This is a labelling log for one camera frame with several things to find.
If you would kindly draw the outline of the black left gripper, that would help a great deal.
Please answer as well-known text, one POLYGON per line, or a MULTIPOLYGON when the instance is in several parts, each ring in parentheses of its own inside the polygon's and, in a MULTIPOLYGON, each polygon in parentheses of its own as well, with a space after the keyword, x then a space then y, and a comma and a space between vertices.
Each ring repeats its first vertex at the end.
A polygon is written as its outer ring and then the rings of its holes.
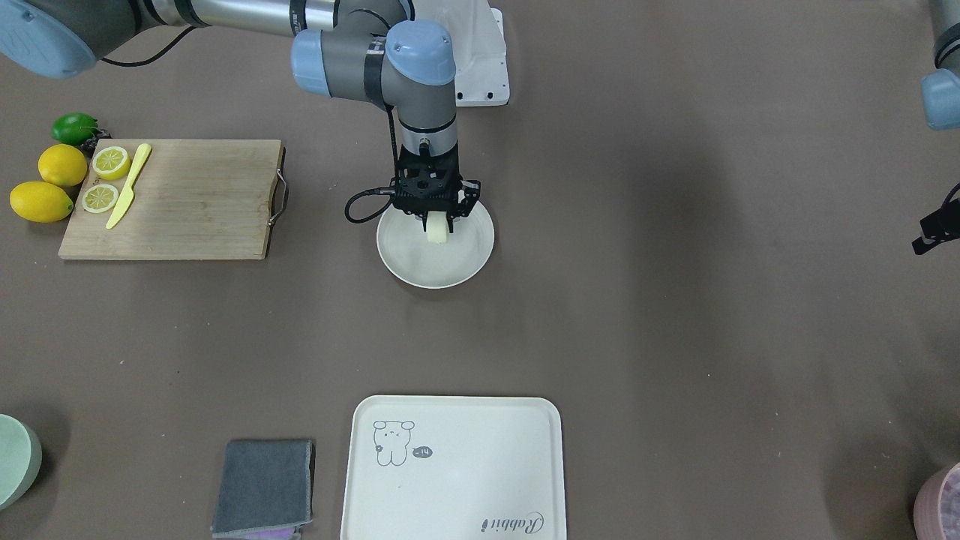
POLYGON ((921 222, 922 235, 912 241, 915 255, 925 255, 932 245, 952 242, 959 236, 959 202, 949 202, 925 216, 921 222))

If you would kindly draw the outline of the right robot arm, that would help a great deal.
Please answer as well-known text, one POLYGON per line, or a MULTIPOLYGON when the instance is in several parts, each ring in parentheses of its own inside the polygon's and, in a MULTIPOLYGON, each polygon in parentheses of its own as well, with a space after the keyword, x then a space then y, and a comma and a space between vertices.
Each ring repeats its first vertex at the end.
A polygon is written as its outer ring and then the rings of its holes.
POLYGON ((210 26, 292 38, 306 92, 373 104, 399 124, 388 204, 426 233, 466 218, 480 185, 459 170, 454 41, 412 1, 4 1, 2 52, 38 75, 89 71, 159 26, 210 26))

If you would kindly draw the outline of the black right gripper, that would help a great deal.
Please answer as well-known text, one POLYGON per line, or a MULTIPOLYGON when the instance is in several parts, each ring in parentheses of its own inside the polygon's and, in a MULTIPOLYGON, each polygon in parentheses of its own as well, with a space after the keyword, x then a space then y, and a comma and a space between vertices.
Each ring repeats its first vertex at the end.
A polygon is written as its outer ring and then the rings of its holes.
POLYGON ((399 151, 398 176, 391 204, 417 219, 422 232, 431 212, 447 214, 446 221, 466 218, 479 201, 479 181, 467 181, 459 168, 459 145, 439 156, 399 151))

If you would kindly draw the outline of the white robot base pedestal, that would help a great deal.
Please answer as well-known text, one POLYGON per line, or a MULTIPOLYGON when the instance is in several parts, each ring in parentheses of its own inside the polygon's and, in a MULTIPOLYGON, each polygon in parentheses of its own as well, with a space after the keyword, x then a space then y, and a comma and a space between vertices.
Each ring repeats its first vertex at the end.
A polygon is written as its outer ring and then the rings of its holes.
POLYGON ((503 14, 487 1, 465 1, 451 31, 456 65, 456 102, 459 107, 498 107, 510 100, 503 14))

